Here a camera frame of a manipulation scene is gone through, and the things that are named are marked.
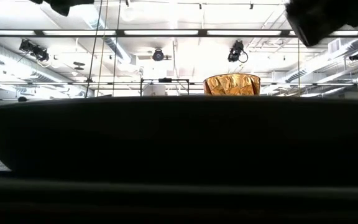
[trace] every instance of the gold reflective container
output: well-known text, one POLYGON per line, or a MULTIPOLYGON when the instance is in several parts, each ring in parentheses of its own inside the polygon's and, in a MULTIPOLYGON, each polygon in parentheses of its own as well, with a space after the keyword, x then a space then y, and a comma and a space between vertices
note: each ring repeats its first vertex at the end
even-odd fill
POLYGON ((260 78, 250 74, 215 75, 204 80, 207 95, 259 95, 260 78))

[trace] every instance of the ceiling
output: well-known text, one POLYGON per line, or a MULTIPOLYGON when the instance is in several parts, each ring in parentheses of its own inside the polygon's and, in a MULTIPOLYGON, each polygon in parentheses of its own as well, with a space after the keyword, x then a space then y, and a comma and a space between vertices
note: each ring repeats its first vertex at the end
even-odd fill
MULTIPOLYGON (((125 1, 122 1, 120 6, 120 1, 105 0, 96 1, 92 7, 98 12, 101 6, 101 19, 106 21, 108 29, 291 29, 285 17, 283 1, 253 0, 253 9, 250 9, 249 3, 227 0, 132 0, 127 7, 125 1)), ((63 17, 46 3, 36 5, 26 0, 0 0, 0 29, 89 28, 84 20, 82 6, 73 7, 69 16, 63 17)), ((22 39, 0 37, 0 46, 35 62, 31 56, 24 55, 19 50, 22 39)), ((48 48, 52 63, 43 66, 49 65, 48 69, 74 82, 83 82, 90 74, 96 82, 112 82, 114 74, 115 82, 136 82, 140 80, 141 70, 152 71, 160 78, 175 77, 174 66, 177 68, 178 77, 189 78, 192 82, 201 82, 212 75, 230 72, 254 73, 261 77, 262 82, 273 82, 275 75, 286 74, 325 52, 328 43, 334 40, 324 39, 320 44, 306 48, 296 38, 118 38, 117 42, 125 52, 137 56, 136 62, 125 66, 115 63, 113 51, 103 44, 102 39, 28 39, 33 44, 48 48), (227 61, 229 49, 236 40, 242 40, 246 47, 249 59, 244 64, 227 61), (173 55, 175 49, 175 61, 154 62, 151 55, 155 49, 162 49, 163 53, 169 56, 173 55), (75 76, 73 71, 76 66, 73 62, 85 64, 84 70, 77 71, 75 76)), ((342 65, 337 64, 336 68, 328 68, 324 72, 330 75, 335 73, 339 66, 342 65)), ((111 86, 100 88, 111 89, 111 86)), ((136 91, 128 91, 129 88, 123 95, 138 94, 136 91)))

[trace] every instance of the gold foil object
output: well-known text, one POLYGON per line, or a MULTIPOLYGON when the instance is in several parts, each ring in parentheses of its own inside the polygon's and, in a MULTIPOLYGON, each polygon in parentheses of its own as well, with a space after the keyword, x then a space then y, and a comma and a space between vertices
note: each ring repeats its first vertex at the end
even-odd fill
POLYGON ((215 75, 204 80, 207 95, 259 95, 260 78, 250 74, 215 75))

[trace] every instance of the dark curved surface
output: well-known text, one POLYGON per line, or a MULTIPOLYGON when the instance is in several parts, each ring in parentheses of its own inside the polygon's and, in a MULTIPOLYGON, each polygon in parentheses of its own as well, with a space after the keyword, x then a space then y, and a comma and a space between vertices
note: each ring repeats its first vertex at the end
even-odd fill
POLYGON ((181 96, 17 103, 0 106, 0 160, 19 174, 64 178, 358 185, 358 101, 181 96))

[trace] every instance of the white ceiling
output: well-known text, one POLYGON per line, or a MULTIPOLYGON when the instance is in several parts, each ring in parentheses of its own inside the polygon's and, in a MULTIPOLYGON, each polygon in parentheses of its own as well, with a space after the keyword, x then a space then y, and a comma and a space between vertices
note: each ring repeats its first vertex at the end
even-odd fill
MULTIPOLYGON (((107 10, 107 26, 110 29, 290 29, 285 18, 281 0, 253 0, 253 9, 249 9, 249 1, 227 0, 177 0, 180 4, 161 2, 147 2, 132 0, 130 7, 122 1, 121 16, 118 21, 119 1, 102 1, 102 16, 107 10)), ((101 1, 95 2, 98 9, 101 1)), ((26 0, 0 0, 0 29, 89 29, 83 20, 81 10, 73 7, 68 17, 54 12, 48 4, 36 5, 26 0)), ((75 81, 83 81, 90 73, 93 38, 80 38, 78 45, 74 38, 31 38, 33 43, 48 48, 48 52, 57 55, 58 62, 50 69, 75 81), (79 75, 74 77, 73 62, 83 62, 86 65, 79 75)), ((227 62, 230 47, 236 39, 233 38, 177 38, 176 65, 181 77, 187 77, 195 82, 212 75, 241 71, 264 74, 265 80, 270 80, 266 74, 273 71, 289 71, 293 69, 300 58, 301 61, 323 52, 327 49, 324 40, 321 44, 306 48, 300 45, 298 55, 298 39, 242 39, 249 54, 247 63, 227 62)), ((0 45, 18 54, 21 38, 0 37, 0 45)), ((173 54, 172 39, 168 37, 149 38, 120 38, 119 44, 130 54, 139 56, 150 55, 149 51, 162 48, 166 55, 173 54)), ((107 45, 103 48, 103 41, 96 40, 95 56, 92 76, 98 80, 99 72, 102 82, 112 81, 114 71, 121 77, 119 80, 138 80, 138 73, 114 66, 114 60, 109 58, 112 51, 107 45)), ((138 65, 168 70, 172 74, 173 63, 156 63, 143 60, 138 65)))

